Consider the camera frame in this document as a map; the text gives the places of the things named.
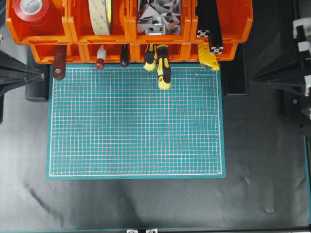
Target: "grid lines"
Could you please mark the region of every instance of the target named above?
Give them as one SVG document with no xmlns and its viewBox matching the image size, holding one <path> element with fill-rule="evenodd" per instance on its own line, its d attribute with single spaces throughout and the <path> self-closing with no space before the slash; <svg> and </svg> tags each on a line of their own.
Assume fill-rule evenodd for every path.
<svg viewBox="0 0 311 233">
<path fill-rule="evenodd" d="M 140 67 L 67 67 L 51 85 L 48 176 L 222 175 L 218 73 L 172 66 L 172 88 Z"/>
</svg>

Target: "black tripod leg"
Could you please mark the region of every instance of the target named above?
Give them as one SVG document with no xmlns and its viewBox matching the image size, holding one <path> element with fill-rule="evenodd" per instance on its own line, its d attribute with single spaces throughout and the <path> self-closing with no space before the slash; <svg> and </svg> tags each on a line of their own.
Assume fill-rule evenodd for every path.
<svg viewBox="0 0 311 233">
<path fill-rule="evenodd" d="M 0 96 L 0 124 L 3 121 L 3 105 L 4 105 L 4 95 Z"/>
</svg>

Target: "tape roll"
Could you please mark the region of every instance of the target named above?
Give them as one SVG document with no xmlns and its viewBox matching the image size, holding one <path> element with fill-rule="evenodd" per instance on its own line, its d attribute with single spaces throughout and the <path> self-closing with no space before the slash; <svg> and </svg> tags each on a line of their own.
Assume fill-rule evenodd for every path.
<svg viewBox="0 0 311 233">
<path fill-rule="evenodd" d="M 61 26 L 61 17 L 51 0 L 14 0 L 15 14 L 37 32 L 53 33 Z"/>
<path fill-rule="evenodd" d="M 112 32 L 112 0 L 88 0 L 89 14 L 95 35 Z"/>
</svg>

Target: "orange shelf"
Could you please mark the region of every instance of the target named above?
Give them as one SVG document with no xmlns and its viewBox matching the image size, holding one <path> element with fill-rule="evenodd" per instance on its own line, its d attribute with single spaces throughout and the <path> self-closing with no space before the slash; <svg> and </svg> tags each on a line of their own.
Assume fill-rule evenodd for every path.
<svg viewBox="0 0 311 233">
<path fill-rule="evenodd" d="M 169 44 L 169 57 L 170 62 L 183 62 L 187 58 L 187 44 Z M 147 44 L 139 45 L 135 44 L 137 63 L 144 62 L 144 53 L 147 49 Z"/>
<path fill-rule="evenodd" d="M 222 54 L 216 54 L 216 58 L 219 62 L 229 62 L 234 60 L 235 53 L 238 48 L 238 43 L 224 43 L 224 51 Z M 187 44 L 186 62 L 198 62 L 198 45 Z"/>
<path fill-rule="evenodd" d="M 56 45 L 31 45 L 35 61 L 38 64 L 53 64 Z M 67 46 L 67 63 L 85 63 L 82 46 L 71 44 Z"/>
<path fill-rule="evenodd" d="M 14 0 L 6 1 L 6 24 L 11 32 L 12 39 L 18 45 L 51 45 L 67 44 L 72 41 L 68 26 L 67 0 L 52 0 L 62 20 L 62 26 L 55 33 L 38 33 L 21 20 L 14 12 Z"/>
<path fill-rule="evenodd" d="M 107 48 L 107 63 L 119 63 L 122 44 L 130 44 L 131 62 L 143 62 L 149 43 L 168 44 L 170 62 L 198 62 L 197 38 L 198 0 L 181 0 L 181 34 L 149 36 L 137 33 L 138 0 L 113 0 L 113 31 L 111 35 L 95 35 L 88 13 L 88 0 L 52 0 L 62 26 L 53 34 L 34 31 L 17 17 L 14 0 L 7 0 L 6 23 L 16 44 L 30 45 L 39 64 L 54 62 L 56 45 L 68 45 L 68 63 L 95 63 L 100 44 Z M 217 0 L 224 51 L 219 61 L 231 61 L 237 46 L 248 39 L 252 23 L 252 0 Z"/>
<path fill-rule="evenodd" d="M 68 24 L 74 43 L 130 43 L 130 0 L 113 0 L 111 35 L 94 34 L 88 13 L 88 0 L 68 0 L 68 6 Z"/>
<path fill-rule="evenodd" d="M 252 0 L 217 0 L 220 27 L 224 43 L 243 43 L 248 39 L 253 24 Z M 191 43 L 204 43 L 207 38 L 198 38 L 198 0 L 191 0 L 192 25 Z"/>
<path fill-rule="evenodd" d="M 135 44 L 182 44 L 189 41 L 191 30 L 191 2 L 190 0 L 181 0 L 181 33 L 180 35 L 145 35 L 138 34 L 138 0 L 130 0 L 131 14 L 131 42 Z"/>
<path fill-rule="evenodd" d="M 101 44 L 82 45 L 86 63 L 95 63 L 97 59 L 97 50 Z M 121 44 L 105 44 L 107 55 L 105 62 L 119 63 L 122 50 Z M 130 62 L 135 62 L 135 47 L 133 44 L 129 46 Z"/>
</svg>

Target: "brown handle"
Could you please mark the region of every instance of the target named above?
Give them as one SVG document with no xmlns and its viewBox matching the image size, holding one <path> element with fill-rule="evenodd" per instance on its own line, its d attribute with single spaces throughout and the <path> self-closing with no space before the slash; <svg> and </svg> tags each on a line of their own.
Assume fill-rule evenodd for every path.
<svg viewBox="0 0 311 233">
<path fill-rule="evenodd" d="M 66 75 L 66 57 L 67 45 L 56 45 L 52 74 L 56 80 L 62 80 Z"/>
</svg>

